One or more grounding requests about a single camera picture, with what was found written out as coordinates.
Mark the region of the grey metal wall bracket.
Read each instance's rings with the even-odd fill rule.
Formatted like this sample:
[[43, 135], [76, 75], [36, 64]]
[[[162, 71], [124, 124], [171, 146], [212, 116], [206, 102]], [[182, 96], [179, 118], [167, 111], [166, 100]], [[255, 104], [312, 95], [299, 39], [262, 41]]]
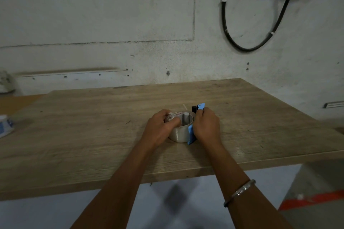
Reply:
[[324, 109], [338, 108], [338, 107], [344, 107], [344, 101], [332, 101], [332, 102], [327, 102], [323, 105]]

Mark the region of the person's left hand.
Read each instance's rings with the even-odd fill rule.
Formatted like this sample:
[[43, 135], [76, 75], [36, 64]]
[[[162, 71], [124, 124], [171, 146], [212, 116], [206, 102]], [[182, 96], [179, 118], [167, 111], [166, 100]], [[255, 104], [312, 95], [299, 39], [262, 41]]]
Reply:
[[165, 127], [164, 120], [170, 112], [170, 110], [162, 109], [149, 118], [139, 141], [140, 144], [146, 148], [155, 149], [168, 138], [172, 129]]

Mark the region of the white crumpled cloth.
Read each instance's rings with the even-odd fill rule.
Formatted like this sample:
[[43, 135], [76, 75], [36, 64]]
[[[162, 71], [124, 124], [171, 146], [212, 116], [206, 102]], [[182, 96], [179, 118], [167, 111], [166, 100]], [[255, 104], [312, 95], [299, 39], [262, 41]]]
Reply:
[[13, 78], [4, 69], [0, 68], [0, 94], [8, 94], [15, 92]]

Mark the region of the blue tape dispenser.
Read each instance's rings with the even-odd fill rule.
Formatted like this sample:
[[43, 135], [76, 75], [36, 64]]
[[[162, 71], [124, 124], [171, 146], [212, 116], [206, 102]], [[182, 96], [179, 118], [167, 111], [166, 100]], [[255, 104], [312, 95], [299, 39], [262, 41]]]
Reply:
[[188, 142], [187, 144], [190, 145], [192, 143], [194, 143], [196, 141], [196, 135], [195, 135], [195, 132], [194, 132], [194, 123], [195, 123], [195, 120], [196, 120], [196, 113], [198, 110], [204, 110], [205, 108], [205, 103], [200, 103], [200, 104], [197, 104], [197, 105], [193, 105], [192, 106], [192, 113], [191, 113], [191, 116], [193, 117], [193, 120], [191, 121], [191, 124], [188, 126], [188, 134], [189, 134], [189, 139], [188, 139]]

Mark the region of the person's right forearm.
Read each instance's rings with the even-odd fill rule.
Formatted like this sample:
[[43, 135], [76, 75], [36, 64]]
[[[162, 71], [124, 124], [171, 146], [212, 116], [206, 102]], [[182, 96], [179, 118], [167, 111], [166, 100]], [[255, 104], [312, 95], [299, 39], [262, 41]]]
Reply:
[[[224, 200], [251, 180], [221, 144], [205, 148]], [[293, 229], [256, 185], [236, 197], [227, 207], [235, 229]]]

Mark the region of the clear packing tape roll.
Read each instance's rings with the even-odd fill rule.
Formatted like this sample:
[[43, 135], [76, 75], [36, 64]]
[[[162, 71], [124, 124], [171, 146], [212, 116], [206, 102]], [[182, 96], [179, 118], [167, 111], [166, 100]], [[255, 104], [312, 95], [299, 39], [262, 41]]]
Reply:
[[168, 138], [176, 143], [187, 143], [191, 140], [190, 130], [195, 119], [195, 113], [191, 111], [179, 111], [176, 113], [170, 112], [165, 117], [165, 122], [169, 122], [174, 118], [178, 118], [181, 121], [180, 126], [174, 128]]

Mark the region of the person's left forearm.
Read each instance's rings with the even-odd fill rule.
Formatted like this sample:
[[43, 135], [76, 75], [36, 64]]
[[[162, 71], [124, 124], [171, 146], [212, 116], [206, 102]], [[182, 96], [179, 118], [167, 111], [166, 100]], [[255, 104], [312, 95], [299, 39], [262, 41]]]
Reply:
[[126, 229], [149, 159], [165, 140], [142, 137], [70, 229]]

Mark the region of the wooden table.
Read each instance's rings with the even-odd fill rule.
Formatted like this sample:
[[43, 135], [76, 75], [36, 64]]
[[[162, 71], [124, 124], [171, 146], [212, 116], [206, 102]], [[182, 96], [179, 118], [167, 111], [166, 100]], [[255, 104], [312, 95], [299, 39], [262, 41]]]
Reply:
[[0, 201], [213, 174], [204, 148], [168, 139], [169, 113], [205, 103], [200, 140], [244, 170], [344, 157], [344, 135], [243, 79], [53, 91], [0, 138]]

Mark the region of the white and blue container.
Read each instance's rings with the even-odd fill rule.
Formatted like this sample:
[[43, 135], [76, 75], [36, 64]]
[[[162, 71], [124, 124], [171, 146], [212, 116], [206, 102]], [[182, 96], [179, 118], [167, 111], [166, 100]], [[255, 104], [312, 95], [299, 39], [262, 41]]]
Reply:
[[0, 114], [0, 138], [7, 136], [13, 131], [14, 125], [11, 119], [5, 114]]

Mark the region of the silver metal bangle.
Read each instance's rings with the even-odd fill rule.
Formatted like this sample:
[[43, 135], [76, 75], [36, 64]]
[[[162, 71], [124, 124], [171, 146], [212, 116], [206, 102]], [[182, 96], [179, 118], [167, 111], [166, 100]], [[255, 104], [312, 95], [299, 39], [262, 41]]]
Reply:
[[223, 203], [223, 206], [225, 208], [228, 207], [228, 205], [238, 196], [242, 195], [246, 190], [248, 190], [251, 186], [256, 184], [256, 180], [251, 179], [245, 184], [243, 184], [240, 188], [238, 188], [232, 195], [231, 197]]

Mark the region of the person's right hand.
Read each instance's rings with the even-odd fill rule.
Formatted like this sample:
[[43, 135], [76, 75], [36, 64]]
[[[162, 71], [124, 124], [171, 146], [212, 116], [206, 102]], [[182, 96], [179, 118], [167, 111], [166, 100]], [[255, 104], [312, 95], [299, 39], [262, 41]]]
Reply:
[[221, 145], [219, 117], [213, 112], [211, 119], [196, 119], [194, 132], [197, 140], [205, 148], [218, 148]]

